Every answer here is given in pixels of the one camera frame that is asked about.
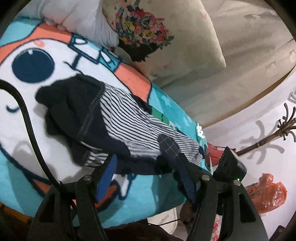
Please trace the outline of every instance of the coat rack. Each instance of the coat rack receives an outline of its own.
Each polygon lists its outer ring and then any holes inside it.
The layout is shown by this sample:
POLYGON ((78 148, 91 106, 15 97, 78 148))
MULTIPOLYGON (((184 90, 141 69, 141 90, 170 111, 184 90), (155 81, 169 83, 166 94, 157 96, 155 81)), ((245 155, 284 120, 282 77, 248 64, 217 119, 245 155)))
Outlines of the coat rack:
POLYGON ((254 145, 251 145, 249 147, 246 147, 240 151, 237 152, 238 156, 241 156, 243 154, 246 154, 256 148, 259 148, 260 146, 263 146, 265 144, 267 144, 268 142, 272 141, 274 138, 276 137, 283 137, 284 141, 286 140, 286 136, 288 136, 288 134, 291 134, 294 137, 294 142, 296 142, 296 136, 295 134, 291 131, 293 129, 296 129, 296 126, 294 126, 294 124, 296 123, 296 118, 293 118, 296 112, 296 107, 293 107, 293 113, 291 115, 291 117, 288 119, 289 116, 289 110, 288 110, 288 106, 285 103, 284 104, 285 108, 286 108, 286 116, 283 116, 283 122, 281 119, 279 119, 279 125, 278 130, 275 131, 273 134, 263 138, 262 140, 260 140, 259 142, 255 143, 254 145))

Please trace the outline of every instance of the black cable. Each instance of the black cable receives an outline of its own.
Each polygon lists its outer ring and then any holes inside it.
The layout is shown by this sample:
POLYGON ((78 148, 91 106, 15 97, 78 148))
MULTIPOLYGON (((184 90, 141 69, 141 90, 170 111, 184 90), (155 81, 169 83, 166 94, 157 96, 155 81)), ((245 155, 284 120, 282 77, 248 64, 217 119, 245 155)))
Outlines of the black cable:
MULTIPOLYGON (((46 163, 44 161, 44 158, 41 154, 38 143, 36 141, 36 137, 35 137, 35 134, 34 134, 34 131, 32 128, 32 123, 31 123, 30 116, 29 116, 29 112, 28 112, 28 109, 27 109, 26 104, 24 102, 24 99, 22 98, 22 95, 18 92, 18 90, 13 85, 11 85, 10 83, 8 83, 2 79, 0 79, 0 89, 7 91, 17 101, 17 103, 20 107, 20 110, 22 112, 22 116, 25 121, 27 133, 28 133, 32 148, 34 150, 34 153, 36 155, 36 158, 37 158, 42 170, 44 171, 45 175, 47 176, 48 180, 52 183, 52 185, 57 190, 59 190, 60 193, 65 193, 65 189, 64 189, 62 183, 59 183, 55 179, 55 177, 53 176, 53 174, 51 173, 51 171, 49 170, 48 166, 46 165, 46 163)), ((73 218, 74 218, 76 215, 76 205, 73 200, 70 201, 70 205, 72 206, 72 209, 73 209, 73 218)))
POLYGON ((165 225, 165 224, 168 224, 168 223, 172 223, 172 222, 176 222, 176 221, 179 221, 180 219, 176 219, 176 220, 172 220, 172 221, 169 221, 167 223, 162 223, 162 224, 153 224, 153 223, 148 223, 150 225, 155 225, 155 226, 162 226, 162 225, 165 225))

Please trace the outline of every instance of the metal screw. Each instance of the metal screw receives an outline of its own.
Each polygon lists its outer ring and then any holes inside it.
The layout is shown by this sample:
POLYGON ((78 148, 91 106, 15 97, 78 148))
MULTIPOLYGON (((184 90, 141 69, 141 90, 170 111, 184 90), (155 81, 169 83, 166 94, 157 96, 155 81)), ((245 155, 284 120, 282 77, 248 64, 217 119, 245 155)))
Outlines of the metal screw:
POLYGON ((85 181, 90 181, 90 180, 91 180, 91 175, 85 175, 85 176, 83 177, 83 180, 85 180, 85 181))
POLYGON ((234 180, 234 181, 233 181, 233 184, 234 184, 235 186, 240 186, 240 185, 241 185, 241 182, 238 181, 238 180, 234 180))
POLYGON ((208 181, 210 179, 210 177, 208 175, 202 175, 202 179, 204 181, 208 181))

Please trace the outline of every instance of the orange plastic bag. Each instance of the orange plastic bag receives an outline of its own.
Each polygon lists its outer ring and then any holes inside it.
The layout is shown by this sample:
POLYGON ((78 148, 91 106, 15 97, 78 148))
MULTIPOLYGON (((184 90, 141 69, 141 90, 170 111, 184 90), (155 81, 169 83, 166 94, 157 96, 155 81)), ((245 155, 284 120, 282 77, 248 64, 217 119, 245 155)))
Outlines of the orange plastic bag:
POLYGON ((281 182, 273 183, 273 180, 272 174, 263 173, 259 182, 247 190, 259 214, 272 211, 286 201, 285 186, 281 182))

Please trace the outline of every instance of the orange stripe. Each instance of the orange stripe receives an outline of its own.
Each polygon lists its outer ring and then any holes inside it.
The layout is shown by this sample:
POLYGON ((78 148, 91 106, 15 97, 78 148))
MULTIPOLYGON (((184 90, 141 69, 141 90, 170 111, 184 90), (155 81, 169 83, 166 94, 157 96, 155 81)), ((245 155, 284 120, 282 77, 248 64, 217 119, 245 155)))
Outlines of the orange stripe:
POLYGON ((101 199, 101 201, 99 203, 95 203, 95 207, 98 208, 100 207, 104 202, 106 202, 109 198, 112 197, 112 194, 115 193, 117 190, 117 186, 116 185, 112 185, 108 188, 106 196, 101 199))
POLYGON ((40 188, 40 190, 42 190, 45 194, 48 192, 48 190, 50 189, 50 185, 37 181, 35 179, 33 179, 33 181, 36 183, 36 185, 40 188))
POLYGON ((114 74, 131 90, 132 94, 145 102, 148 101, 151 82, 144 75, 125 63, 120 63, 114 74))
POLYGON ((0 47, 0 63, 17 47, 28 43, 35 39, 55 39, 66 44, 70 43, 72 34, 67 31, 59 30, 55 26, 49 26, 46 23, 41 23, 35 30, 25 39, 13 42, 11 44, 0 47))

